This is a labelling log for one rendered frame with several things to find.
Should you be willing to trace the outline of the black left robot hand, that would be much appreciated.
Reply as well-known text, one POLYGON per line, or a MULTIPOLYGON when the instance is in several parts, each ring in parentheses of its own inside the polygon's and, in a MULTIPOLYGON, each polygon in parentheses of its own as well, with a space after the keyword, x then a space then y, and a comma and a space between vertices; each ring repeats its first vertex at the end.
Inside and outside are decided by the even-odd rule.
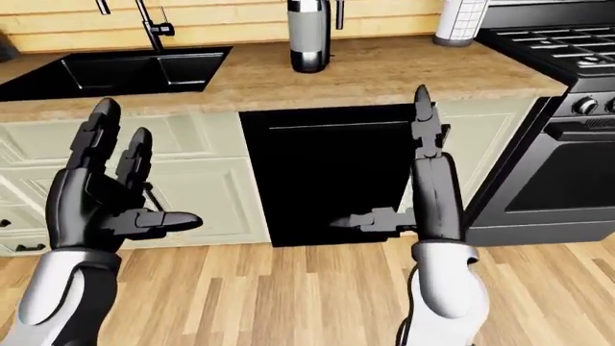
POLYGON ((122 153, 114 178, 106 174, 120 131, 121 108, 110 97, 81 124, 66 167, 54 177, 45 219, 52 249, 87 248, 116 253, 126 240, 164 238, 201 227, 191 212, 145 207, 153 136, 138 128, 122 153))

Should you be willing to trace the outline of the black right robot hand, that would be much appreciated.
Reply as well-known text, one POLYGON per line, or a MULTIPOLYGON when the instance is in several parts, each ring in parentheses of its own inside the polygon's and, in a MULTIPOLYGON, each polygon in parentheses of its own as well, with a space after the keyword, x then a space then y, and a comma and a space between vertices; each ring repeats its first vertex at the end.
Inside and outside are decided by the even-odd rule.
POLYGON ((465 241, 461 226, 463 206, 452 155, 442 147, 446 127, 426 86, 414 94, 415 117, 411 122, 414 158, 410 168, 412 207, 405 212, 374 209, 331 222, 332 227, 358 229, 364 233, 414 231, 421 240, 465 241))

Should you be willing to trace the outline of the cream narrow cabinet door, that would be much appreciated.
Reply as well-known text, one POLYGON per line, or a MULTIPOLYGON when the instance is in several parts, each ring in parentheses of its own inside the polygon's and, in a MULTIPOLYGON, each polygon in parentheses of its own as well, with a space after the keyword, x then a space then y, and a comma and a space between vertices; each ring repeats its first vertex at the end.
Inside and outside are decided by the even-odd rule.
POLYGON ((451 130, 444 143, 456 166, 467 206, 538 97, 439 101, 441 123, 451 130))

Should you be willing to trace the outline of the black dishwasher front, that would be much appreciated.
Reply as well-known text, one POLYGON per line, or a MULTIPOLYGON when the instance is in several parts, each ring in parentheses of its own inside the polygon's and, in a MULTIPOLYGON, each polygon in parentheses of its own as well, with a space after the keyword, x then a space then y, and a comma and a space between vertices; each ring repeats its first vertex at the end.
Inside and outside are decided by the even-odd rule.
POLYGON ((332 226, 399 207, 413 158, 410 104, 243 111, 239 118, 274 247, 383 242, 332 226))

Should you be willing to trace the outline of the black gas stove oven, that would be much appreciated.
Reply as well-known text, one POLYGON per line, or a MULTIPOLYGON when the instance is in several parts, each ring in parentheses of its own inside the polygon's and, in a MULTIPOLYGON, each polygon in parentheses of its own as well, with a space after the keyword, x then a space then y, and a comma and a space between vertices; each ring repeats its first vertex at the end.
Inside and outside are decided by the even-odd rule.
POLYGON ((466 208, 467 240, 556 244, 615 233, 615 0, 496 5, 477 40, 566 90, 529 110, 466 208))

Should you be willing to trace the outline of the black kitchen sink basin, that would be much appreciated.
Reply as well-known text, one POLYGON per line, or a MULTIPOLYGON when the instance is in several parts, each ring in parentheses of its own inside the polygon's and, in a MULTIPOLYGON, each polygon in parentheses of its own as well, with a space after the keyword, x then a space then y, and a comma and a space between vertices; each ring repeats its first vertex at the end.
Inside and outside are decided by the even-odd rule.
POLYGON ((70 54, 0 85, 0 103, 204 91, 232 48, 70 54))

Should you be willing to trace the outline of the dark object at counter edge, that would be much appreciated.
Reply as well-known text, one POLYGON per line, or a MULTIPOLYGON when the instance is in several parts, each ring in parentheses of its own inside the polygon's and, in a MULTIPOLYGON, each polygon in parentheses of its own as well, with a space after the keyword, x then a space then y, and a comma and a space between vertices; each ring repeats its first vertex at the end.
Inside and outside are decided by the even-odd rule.
POLYGON ((20 52, 12 44, 9 37, 0 31, 0 63, 14 60, 19 55, 20 52))

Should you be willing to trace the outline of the white paper towel roll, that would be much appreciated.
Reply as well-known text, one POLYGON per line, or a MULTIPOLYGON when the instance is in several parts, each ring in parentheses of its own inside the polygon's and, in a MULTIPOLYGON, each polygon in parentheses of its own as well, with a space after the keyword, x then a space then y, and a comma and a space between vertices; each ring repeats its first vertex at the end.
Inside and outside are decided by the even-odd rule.
POLYGON ((444 47, 471 45, 486 15, 489 0, 444 0, 432 42, 444 47))

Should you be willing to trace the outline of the black sink faucet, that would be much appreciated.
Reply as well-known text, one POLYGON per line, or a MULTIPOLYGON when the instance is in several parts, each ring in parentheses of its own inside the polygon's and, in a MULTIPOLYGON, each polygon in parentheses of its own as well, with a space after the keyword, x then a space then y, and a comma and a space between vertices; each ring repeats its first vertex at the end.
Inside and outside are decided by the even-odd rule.
POLYGON ((163 51, 163 45, 160 37, 173 37, 175 35, 174 26, 170 22, 155 24, 149 16, 143 0, 135 0, 135 3, 142 19, 142 25, 148 39, 151 42, 153 50, 157 53, 163 51))

